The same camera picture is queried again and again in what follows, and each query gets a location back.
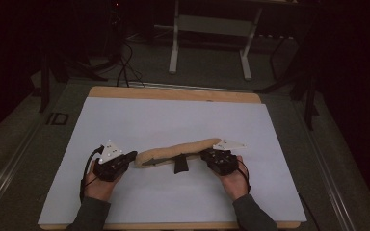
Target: human hand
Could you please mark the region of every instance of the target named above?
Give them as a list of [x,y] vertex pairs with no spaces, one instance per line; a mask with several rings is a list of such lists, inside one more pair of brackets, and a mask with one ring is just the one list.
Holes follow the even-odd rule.
[[86,187],[84,194],[86,197],[108,201],[111,197],[114,186],[121,179],[122,175],[113,182],[102,181],[93,173],[94,164],[95,161],[92,161],[89,173],[86,175]]
[[[242,172],[245,175],[248,175],[248,171],[246,170],[243,163],[242,156],[237,156],[238,163],[239,163],[239,169],[242,170]],[[222,185],[224,186],[224,189],[229,195],[229,197],[235,201],[239,197],[248,194],[249,187],[245,180],[245,177],[240,173],[238,170],[233,171],[231,174],[226,176],[220,176],[216,174],[218,178],[221,180]]]

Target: white paper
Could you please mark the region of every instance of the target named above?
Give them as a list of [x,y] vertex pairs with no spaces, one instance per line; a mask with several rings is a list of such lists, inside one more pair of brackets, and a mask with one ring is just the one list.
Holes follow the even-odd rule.
[[[244,143],[251,194],[275,221],[306,221],[266,106],[148,99],[87,98],[39,224],[69,224],[80,207],[79,185],[90,154],[112,140],[124,153],[220,138]],[[106,223],[235,221],[230,199],[206,163],[134,168],[117,184]]]

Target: black cable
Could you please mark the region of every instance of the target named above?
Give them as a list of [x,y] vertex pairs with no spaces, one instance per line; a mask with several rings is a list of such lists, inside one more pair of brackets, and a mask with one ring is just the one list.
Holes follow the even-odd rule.
[[239,163],[241,163],[243,165],[243,167],[245,167],[245,170],[246,170],[246,174],[245,172],[243,172],[239,167],[237,168],[237,170],[242,174],[243,178],[245,178],[245,181],[246,181],[246,184],[248,185],[248,193],[251,192],[251,184],[249,183],[249,170],[248,170],[248,167],[245,165],[245,163],[243,163],[242,161],[240,160],[237,160]]
[[301,192],[298,192],[298,194],[299,194],[299,198],[300,198],[300,200],[303,202],[303,204],[304,204],[305,208],[307,208],[308,212],[310,213],[310,216],[311,216],[311,218],[313,219],[314,224],[315,224],[315,226],[317,227],[317,230],[318,230],[318,231],[321,231],[320,226],[318,225],[318,222],[317,222],[317,220],[315,219],[314,214],[313,214],[313,213],[312,213],[312,211],[310,210],[310,207],[308,206],[307,202],[304,200],[304,198],[303,198],[303,196],[302,196],[302,193],[301,193]]
[[104,150],[104,146],[101,145],[99,148],[97,148],[95,151],[92,152],[92,154],[90,155],[89,159],[87,160],[86,162],[86,167],[84,168],[84,172],[83,172],[83,177],[82,177],[82,180],[80,181],[80,202],[83,202],[83,198],[84,198],[84,189],[86,188],[86,174],[87,174],[87,170],[89,169],[89,165],[90,165],[90,162],[92,161],[92,158],[93,156],[96,154],[96,153],[101,153],[103,152]]
[[87,187],[89,184],[91,184],[93,181],[95,181],[98,177],[95,177],[91,182],[87,183],[84,187]]
[[134,76],[135,76],[135,78],[136,78],[136,80],[133,80],[133,81],[140,82],[140,83],[143,85],[143,87],[145,88],[145,84],[144,84],[144,82],[142,81],[142,79],[143,79],[143,74],[142,74],[140,71],[135,70],[135,69],[131,66],[131,64],[127,64],[127,66],[128,66],[128,68],[129,68],[129,70],[131,70],[131,73],[133,73],[133,75],[134,75]]
[[130,70],[131,70],[131,72],[134,74],[134,76],[137,78],[137,80],[143,85],[143,87],[145,88],[145,85],[144,85],[144,82],[141,80],[142,78],[143,78],[143,74],[141,73],[141,72],[139,72],[139,71],[137,71],[138,73],[140,73],[141,74],[141,78],[139,78],[136,74],[135,74],[135,71],[136,70],[134,70],[134,68],[131,66],[131,64],[129,63],[130,62],[130,60],[131,60],[131,58],[132,58],[132,56],[133,56],[133,48],[130,46],[130,45],[128,45],[126,42],[124,43],[124,45],[125,46],[127,46],[128,47],[128,49],[130,49],[130,57],[127,59],[127,61],[125,62],[125,65],[126,66],[128,66],[129,68],[130,68]]
[[130,49],[130,56],[128,57],[128,59],[126,60],[126,62],[124,62],[123,58],[121,58],[121,64],[122,64],[122,69],[121,71],[119,72],[119,76],[117,77],[117,87],[119,86],[119,79],[121,78],[121,74],[124,73],[124,79],[126,81],[126,84],[127,84],[127,87],[129,87],[129,84],[128,84],[128,80],[127,80],[127,72],[126,72],[126,67],[127,67],[127,64],[130,62],[132,56],[133,56],[133,49],[131,48],[131,46],[129,46],[127,43],[123,43],[123,45],[127,46],[128,49]]

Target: table leg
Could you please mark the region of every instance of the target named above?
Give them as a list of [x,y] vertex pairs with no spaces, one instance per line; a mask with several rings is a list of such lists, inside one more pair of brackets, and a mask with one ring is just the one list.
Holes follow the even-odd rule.
[[245,49],[240,51],[240,60],[242,62],[243,75],[245,76],[245,80],[248,81],[251,80],[251,69],[249,68],[248,54],[249,50],[251,49],[251,42],[253,41],[254,33],[256,31],[257,24],[259,22],[259,18],[262,11],[263,11],[262,8],[257,9],[254,22],[251,24],[251,31],[248,36],[248,43],[246,44]]
[[176,73],[176,63],[178,60],[178,17],[179,17],[179,0],[175,0],[175,18],[173,19],[173,45],[171,52],[171,61],[170,61],[170,74]]

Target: gray sleeve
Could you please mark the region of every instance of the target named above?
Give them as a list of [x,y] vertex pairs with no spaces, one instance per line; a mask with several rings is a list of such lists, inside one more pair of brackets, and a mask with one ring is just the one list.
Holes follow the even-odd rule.
[[76,219],[67,227],[66,231],[103,230],[110,205],[110,203],[102,200],[85,197]]
[[260,209],[250,194],[246,194],[233,201],[233,208],[239,226],[248,231],[278,230],[276,223]]

